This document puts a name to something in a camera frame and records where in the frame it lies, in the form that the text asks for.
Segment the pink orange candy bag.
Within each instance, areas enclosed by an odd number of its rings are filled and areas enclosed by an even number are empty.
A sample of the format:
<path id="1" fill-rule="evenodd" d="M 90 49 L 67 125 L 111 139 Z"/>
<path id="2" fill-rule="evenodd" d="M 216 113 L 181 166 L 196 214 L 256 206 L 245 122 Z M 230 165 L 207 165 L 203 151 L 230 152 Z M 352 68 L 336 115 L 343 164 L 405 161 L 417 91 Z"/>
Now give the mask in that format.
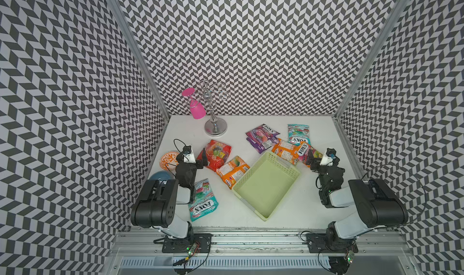
<path id="1" fill-rule="evenodd" d="M 302 141 L 298 146 L 295 148 L 296 154 L 298 155 L 299 161 L 302 163 L 306 163 L 308 158 L 322 158 L 323 154 L 313 148 L 307 142 Z"/>

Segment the red candy bag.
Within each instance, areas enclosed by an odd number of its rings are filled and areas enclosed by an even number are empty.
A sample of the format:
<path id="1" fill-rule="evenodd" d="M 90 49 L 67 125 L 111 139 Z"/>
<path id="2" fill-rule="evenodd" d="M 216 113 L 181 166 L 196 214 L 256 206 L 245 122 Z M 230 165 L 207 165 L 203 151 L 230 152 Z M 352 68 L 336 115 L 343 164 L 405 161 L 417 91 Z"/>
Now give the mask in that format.
<path id="1" fill-rule="evenodd" d="M 217 140 L 210 142 L 200 151 L 197 160 L 202 162 L 203 166 L 216 172 L 228 160 L 232 152 L 232 147 Z"/>

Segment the teal candy bag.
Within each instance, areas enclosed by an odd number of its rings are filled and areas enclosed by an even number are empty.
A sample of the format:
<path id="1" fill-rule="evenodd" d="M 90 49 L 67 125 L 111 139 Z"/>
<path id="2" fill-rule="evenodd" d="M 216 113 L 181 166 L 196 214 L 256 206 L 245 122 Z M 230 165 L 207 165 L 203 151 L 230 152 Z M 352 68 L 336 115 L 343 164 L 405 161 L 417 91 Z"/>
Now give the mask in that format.
<path id="1" fill-rule="evenodd" d="M 211 188 L 209 179 L 195 183 L 194 199 L 188 205 L 190 220 L 192 222 L 213 213 L 219 207 L 219 203 Z"/>
<path id="2" fill-rule="evenodd" d="M 299 145 L 301 142 L 310 144 L 309 126 L 288 124 L 288 141 L 293 145 Z"/>

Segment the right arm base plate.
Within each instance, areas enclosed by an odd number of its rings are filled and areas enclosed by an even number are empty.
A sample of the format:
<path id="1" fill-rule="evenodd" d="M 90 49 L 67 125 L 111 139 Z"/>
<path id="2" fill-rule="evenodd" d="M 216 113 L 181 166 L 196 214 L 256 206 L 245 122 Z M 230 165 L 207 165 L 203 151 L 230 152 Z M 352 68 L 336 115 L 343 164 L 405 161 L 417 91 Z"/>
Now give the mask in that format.
<path id="1" fill-rule="evenodd" d="M 339 253 L 346 254 L 352 251 L 358 253 L 359 249 L 354 239 L 340 239 L 335 236 L 330 238 L 328 235 L 318 233 L 306 233 L 305 240 L 309 252 L 316 253 Z"/>

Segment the purple candy bag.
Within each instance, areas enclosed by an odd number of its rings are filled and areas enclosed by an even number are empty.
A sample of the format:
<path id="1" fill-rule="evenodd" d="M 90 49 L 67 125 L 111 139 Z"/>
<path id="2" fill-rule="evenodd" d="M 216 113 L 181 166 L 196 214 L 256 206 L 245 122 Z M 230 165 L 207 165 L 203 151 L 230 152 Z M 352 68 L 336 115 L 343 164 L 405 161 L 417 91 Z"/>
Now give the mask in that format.
<path id="1" fill-rule="evenodd" d="M 246 140 L 255 148 L 259 154 L 262 154 L 269 148 L 279 143 L 277 136 L 280 133 L 270 128 L 266 124 L 255 127 L 251 131 L 245 133 Z"/>

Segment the aluminium front rail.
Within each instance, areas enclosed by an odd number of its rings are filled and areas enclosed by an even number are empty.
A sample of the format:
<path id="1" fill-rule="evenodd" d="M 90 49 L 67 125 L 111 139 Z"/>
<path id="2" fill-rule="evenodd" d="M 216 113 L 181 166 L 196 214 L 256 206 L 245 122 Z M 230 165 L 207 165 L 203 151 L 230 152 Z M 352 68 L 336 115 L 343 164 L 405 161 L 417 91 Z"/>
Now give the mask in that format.
<path id="1" fill-rule="evenodd" d="M 210 233 L 211 255 L 309 255 L 308 243 L 299 229 L 241 229 L 195 227 L 195 233 Z M 162 245 L 155 239 L 163 235 L 152 229 L 133 227 L 116 235 L 109 256 L 161 256 Z M 356 240 L 360 256 L 412 256 L 406 240 L 398 231 L 379 230 Z"/>

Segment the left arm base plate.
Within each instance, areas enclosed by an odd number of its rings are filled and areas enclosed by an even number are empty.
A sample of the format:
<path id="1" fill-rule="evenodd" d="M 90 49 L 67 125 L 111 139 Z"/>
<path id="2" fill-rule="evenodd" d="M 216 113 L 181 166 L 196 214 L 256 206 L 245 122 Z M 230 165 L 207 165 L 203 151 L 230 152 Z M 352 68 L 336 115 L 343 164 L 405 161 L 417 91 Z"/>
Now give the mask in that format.
<path id="1" fill-rule="evenodd" d="M 194 243 L 199 243 L 198 253 L 209 253 L 212 241 L 211 233 L 198 233 L 184 239 L 170 239 L 165 237 L 162 246 L 162 253 L 177 253 L 186 254 L 189 250 L 193 250 Z"/>

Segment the orange patterned bowl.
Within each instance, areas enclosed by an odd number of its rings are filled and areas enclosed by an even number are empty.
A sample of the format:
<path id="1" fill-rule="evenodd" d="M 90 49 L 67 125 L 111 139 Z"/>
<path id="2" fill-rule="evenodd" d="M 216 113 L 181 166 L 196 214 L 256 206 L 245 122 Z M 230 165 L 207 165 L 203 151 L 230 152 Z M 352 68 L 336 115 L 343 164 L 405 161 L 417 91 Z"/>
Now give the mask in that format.
<path id="1" fill-rule="evenodd" d="M 177 161 L 177 156 L 180 153 L 177 151 L 170 151 L 162 155 L 162 157 L 159 160 L 159 166 L 164 170 L 164 171 L 173 171 L 175 170 L 175 167 L 178 165 Z"/>

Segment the teal candy bag front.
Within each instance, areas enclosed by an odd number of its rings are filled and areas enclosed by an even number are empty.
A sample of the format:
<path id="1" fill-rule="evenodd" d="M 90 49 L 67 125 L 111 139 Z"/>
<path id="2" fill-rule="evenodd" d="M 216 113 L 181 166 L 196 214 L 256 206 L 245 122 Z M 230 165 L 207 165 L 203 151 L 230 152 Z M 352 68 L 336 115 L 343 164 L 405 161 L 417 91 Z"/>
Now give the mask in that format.
<path id="1" fill-rule="evenodd" d="M 213 213 L 219 207 L 219 203 L 211 188 L 209 179 L 195 183 L 194 199 L 188 205 L 190 220 L 192 222 Z"/>

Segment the pink plastic wine glass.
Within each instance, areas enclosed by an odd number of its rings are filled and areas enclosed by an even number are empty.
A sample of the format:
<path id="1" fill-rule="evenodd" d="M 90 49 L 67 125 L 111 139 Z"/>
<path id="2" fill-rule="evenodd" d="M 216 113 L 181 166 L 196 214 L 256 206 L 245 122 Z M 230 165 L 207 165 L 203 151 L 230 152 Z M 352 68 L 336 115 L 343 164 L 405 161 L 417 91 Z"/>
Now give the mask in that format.
<path id="1" fill-rule="evenodd" d="M 195 88 L 187 88 L 182 93 L 182 96 L 189 99 L 189 109 L 192 117 L 195 120 L 202 119 L 206 116 L 206 110 L 203 104 L 196 98 Z"/>

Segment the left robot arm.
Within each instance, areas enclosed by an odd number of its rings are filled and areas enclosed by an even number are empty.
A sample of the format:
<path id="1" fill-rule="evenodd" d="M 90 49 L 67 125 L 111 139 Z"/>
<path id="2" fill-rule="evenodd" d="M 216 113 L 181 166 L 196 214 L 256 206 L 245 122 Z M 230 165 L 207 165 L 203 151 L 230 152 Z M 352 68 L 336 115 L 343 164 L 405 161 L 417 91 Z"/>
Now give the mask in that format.
<path id="1" fill-rule="evenodd" d="M 195 163 L 181 162 L 176 166 L 174 178 L 147 180 L 132 207 L 131 224 L 156 229 L 169 239 L 192 242 L 192 224 L 175 213 L 176 206 L 191 204 L 195 200 L 196 172 L 206 165 L 206 158 L 200 158 Z"/>

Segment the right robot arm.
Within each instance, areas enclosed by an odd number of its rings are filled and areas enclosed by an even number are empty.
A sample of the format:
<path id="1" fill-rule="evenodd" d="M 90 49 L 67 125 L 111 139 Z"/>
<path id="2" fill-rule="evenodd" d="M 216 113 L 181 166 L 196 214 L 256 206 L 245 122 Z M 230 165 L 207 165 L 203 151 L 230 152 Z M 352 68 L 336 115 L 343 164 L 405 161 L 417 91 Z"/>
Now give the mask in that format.
<path id="1" fill-rule="evenodd" d="M 333 149 L 321 158 L 308 157 L 306 165 L 318 173 L 316 188 L 326 208 L 355 206 L 346 218 L 331 222 L 325 233 L 306 234 L 310 253 L 357 252 L 356 239 L 376 229 L 398 227 L 408 223 L 408 212 L 394 191 L 383 179 L 352 179 L 343 187 L 345 170 Z"/>

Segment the teal candy bag back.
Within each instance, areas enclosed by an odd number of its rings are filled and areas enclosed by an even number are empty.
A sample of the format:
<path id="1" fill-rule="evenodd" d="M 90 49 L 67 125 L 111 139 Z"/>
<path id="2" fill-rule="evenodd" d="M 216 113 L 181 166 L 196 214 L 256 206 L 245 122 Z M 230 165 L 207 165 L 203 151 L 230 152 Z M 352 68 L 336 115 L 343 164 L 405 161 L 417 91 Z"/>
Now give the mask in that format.
<path id="1" fill-rule="evenodd" d="M 293 145 L 299 145 L 301 142 L 310 144 L 309 126 L 288 124 L 288 141 Z"/>

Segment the chrome glass holder stand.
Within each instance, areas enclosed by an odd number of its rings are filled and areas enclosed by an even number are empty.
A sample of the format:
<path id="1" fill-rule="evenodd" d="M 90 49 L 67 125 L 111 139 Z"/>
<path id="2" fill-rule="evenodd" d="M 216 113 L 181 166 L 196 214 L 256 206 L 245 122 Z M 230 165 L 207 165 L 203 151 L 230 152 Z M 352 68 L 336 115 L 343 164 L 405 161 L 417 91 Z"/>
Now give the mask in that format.
<path id="1" fill-rule="evenodd" d="M 205 122 L 204 130 L 206 134 L 211 137 L 222 136 L 227 131 L 227 122 L 216 115 L 216 102 L 213 93 L 220 93 L 220 91 L 212 90 L 208 80 L 201 81 L 201 92 L 204 101 L 208 104 L 210 111 L 210 118 Z"/>

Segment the light green plastic basket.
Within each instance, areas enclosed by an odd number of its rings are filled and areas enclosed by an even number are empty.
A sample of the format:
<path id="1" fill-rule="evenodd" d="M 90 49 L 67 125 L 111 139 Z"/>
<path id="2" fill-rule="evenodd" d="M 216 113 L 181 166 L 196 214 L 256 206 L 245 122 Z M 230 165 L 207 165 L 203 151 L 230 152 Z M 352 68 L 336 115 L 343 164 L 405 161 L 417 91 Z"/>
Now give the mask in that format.
<path id="1" fill-rule="evenodd" d="M 268 151 L 245 172 L 232 192 L 261 220 L 267 221 L 299 177 L 296 166 Z"/>

